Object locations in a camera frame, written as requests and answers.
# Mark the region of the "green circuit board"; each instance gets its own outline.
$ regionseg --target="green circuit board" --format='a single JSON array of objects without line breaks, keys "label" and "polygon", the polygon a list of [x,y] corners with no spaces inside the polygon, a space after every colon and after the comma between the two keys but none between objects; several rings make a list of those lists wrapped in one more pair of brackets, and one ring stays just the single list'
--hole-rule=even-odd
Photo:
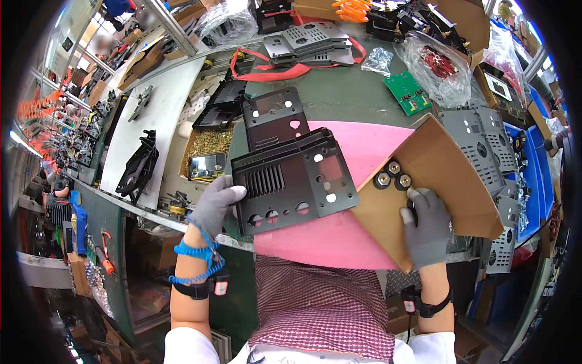
[{"label": "green circuit board", "polygon": [[386,77],[383,81],[396,97],[406,115],[410,116],[432,106],[428,94],[418,85],[410,72]]}]

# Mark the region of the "orange coiled air hose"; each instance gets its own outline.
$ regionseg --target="orange coiled air hose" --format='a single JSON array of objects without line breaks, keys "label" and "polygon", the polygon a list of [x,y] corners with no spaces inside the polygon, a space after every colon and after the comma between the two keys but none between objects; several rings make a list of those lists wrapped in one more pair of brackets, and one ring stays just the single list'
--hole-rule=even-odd
[{"label": "orange coiled air hose", "polygon": [[334,2],[332,6],[339,6],[339,10],[336,10],[335,13],[339,15],[340,19],[354,23],[366,23],[368,22],[366,14],[372,6],[372,1],[340,0]]},{"label": "orange coiled air hose", "polygon": [[[71,80],[71,70],[67,70],[67,79],[63,81],[61,86],[66,86]],[[63,96],[64,92],[59,89],[55,90],[49,96],[43,97],[40,100],[22,101],[18,103],[16,108],[16,115],[22,119],[42,118],[51,115],[56,110],[56,102],[59,97]]]}]

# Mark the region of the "stack of metal panels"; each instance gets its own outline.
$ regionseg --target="stack of metal panels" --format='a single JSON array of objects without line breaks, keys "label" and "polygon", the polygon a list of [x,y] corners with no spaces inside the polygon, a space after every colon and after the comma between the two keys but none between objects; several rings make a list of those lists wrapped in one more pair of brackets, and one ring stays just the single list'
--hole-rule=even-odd
[{"label": "stack of metal panels", "polygon": [[354,63],[349,36],[331,22],[312,22],[265,37],[270,64],[294,66],[350,66]]}]

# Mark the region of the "glove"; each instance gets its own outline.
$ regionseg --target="glove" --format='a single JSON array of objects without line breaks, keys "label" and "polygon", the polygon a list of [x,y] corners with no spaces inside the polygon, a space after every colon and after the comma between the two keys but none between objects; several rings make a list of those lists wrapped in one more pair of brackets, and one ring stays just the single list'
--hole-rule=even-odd
[{"label": "glove", "polygon": [[240,201],[246,193],[244,186],[232,186],[232,176],[220,176],[206,187],[196,208],[186,218],[208,236],[216,238],[222,231],[226,213],[234,211],[234,206],[230,205]]},{"label": "glove", "polygon": [[400,209],[408,254],[414,268],[445,262],[450,237],[450,214],[445,203],[427,188],[409,188],[406,193],[414,202],[418,215],[418,226],[415,226],[412,211],[407,207]]}]

